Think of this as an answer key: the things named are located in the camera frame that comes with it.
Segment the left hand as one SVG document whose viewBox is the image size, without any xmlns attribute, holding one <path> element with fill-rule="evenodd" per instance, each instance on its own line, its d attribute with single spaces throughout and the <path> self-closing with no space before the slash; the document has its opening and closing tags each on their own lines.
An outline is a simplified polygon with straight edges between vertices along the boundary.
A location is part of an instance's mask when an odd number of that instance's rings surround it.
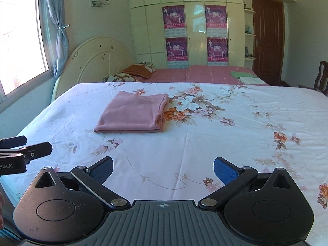
<svg viewBox="0 0 328 246">
<path fill-rule="evenodd" d="M 4 218 L 3 218 L 3 205 L 5 203 L 5 199 L 3 195 L 0 193 L 0 229 L 4 229 Z"/>
</svg>

